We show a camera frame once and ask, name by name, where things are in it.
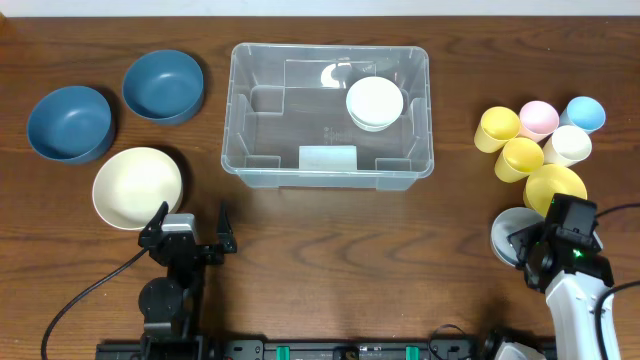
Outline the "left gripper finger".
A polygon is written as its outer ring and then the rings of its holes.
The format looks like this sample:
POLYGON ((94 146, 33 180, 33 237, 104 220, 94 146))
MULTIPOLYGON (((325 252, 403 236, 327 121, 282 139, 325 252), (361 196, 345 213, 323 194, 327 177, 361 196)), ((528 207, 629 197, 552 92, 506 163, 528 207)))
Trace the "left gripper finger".
POLYGON ((168 203, 163 201, 152 219, 141 230, 138 237, 138 245, 141 248, 154 248, 162 241, 162 224, 168 210, 168 203))
POLYGON ((237 242, 224 203, 220 204, 216 235, 224 253, 237 252, 237 242))

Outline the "light grey small bowl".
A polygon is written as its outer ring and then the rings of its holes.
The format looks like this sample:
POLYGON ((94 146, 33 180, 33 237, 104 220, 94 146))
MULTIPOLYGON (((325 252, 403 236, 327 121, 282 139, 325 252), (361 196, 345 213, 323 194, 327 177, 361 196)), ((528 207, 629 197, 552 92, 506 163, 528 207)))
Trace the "light grey small bowl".
POLYGON ((516 250, 507 237, 543 220, 540 214, 526 207, 514 207, 500 213, 495 218, 490 232, 491 248, 496 257, 503 263, 515 267, 516 250))

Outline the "yellow small bowl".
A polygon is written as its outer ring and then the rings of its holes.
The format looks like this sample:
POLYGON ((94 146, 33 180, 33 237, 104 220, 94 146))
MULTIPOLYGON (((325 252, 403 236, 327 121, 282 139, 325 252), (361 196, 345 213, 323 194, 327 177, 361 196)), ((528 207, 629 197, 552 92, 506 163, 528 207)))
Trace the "yellow small bowl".
POLYGON ((588 198, 584 182, 573 170, 557 164, 546 164, 527 178, 523 200, 529 209, 545 217, 556 193, 588 198))

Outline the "yellow cup front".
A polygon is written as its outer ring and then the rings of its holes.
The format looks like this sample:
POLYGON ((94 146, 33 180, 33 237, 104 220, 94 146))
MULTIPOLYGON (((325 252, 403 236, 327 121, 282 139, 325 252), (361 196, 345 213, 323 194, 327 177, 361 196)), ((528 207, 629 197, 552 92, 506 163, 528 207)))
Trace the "yellow cup front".
POLYGON ((544 163, 542 148, 529 138, 509 140, 496 161, 495 175, 503 182, 514 183, 537 169, 544 163))

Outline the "yellow cup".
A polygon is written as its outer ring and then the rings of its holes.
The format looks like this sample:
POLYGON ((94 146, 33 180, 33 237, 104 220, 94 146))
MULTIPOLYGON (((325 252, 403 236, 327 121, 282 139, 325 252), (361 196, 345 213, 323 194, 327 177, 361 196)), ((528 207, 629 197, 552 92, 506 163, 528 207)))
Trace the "yellow cup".
POLYGON ((544 163, 542 148, 529 138, 509 140, 496 161, 495 175, 503 182, 514 183, 537 169, 544 163))
POLYGON ((484 153, 496 152, 519 134, 520 126, 520 119, 513 110, 503 106, 491 107, 481 116, 474 144, 484 153))

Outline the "cream white cup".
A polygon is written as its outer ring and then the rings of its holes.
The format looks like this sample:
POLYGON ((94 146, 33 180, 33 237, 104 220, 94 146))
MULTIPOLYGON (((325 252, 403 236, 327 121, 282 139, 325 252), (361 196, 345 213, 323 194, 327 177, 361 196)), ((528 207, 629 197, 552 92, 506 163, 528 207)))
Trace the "cream white cup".
POLYGON ((563 125, 545 143, 544 163, 570 167, 587 159, 591 152, 591 138, 584 130, 574 125, 563 125))

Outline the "pink cup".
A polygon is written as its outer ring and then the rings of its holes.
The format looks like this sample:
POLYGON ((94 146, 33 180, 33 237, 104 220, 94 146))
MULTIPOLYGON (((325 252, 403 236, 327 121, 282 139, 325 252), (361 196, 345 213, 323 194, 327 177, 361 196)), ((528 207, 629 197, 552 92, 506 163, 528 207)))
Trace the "pink cup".
POLYGON ((560 116, 549 103, 534 100, 522 106, 519 119, 519 136, 540 142, 558 128, 560 116))

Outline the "light blue cup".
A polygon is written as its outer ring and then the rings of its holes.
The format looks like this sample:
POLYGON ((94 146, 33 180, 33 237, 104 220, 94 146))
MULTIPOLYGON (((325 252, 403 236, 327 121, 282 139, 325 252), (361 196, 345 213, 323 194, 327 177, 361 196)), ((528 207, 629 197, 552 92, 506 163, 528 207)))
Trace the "light blue cup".
POLYGON ((559 119, 561 126, 576 126, 587 134, 599 130, 605 123, 605 109, 597 100, 587 96, 578 96, 570 100, 559 119))

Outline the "white small bowl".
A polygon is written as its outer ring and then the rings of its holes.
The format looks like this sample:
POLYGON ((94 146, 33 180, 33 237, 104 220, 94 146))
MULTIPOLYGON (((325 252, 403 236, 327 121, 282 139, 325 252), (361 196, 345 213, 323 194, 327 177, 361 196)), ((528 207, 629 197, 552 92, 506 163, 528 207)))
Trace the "white small bowl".
POLYGON ((402 114, 404 98, 392 81, 371 76, 358 80, 348 90, 346 108, 355 125, 368 132, 388 128, 402 114))

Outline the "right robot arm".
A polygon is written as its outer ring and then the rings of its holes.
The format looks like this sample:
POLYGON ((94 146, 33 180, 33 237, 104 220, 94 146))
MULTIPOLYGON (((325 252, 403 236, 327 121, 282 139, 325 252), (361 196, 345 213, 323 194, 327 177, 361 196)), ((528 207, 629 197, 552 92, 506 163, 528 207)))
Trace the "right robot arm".
POLYGON ((495 255, 541 292, 554 324, 560 359, 619 359, 611 265, 599 252, 596 222, 553 222, 531 216, 495 219, 495 255))

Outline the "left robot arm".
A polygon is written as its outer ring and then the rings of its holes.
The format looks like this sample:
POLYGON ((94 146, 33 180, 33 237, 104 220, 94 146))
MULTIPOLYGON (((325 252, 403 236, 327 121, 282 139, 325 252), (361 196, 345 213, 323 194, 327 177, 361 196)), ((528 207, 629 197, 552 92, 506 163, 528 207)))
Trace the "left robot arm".
POLYGON ((226 208, 220 207, 217 241, 201 244, 192 214, 171 214, 162 203, 139 234, 138 245, 167 275, 149 281, 138 306, 144 317, 139 357, 143 360, 219 359, 216 341, 198 330, 208 266, 224 263, 237 251, 226 208))

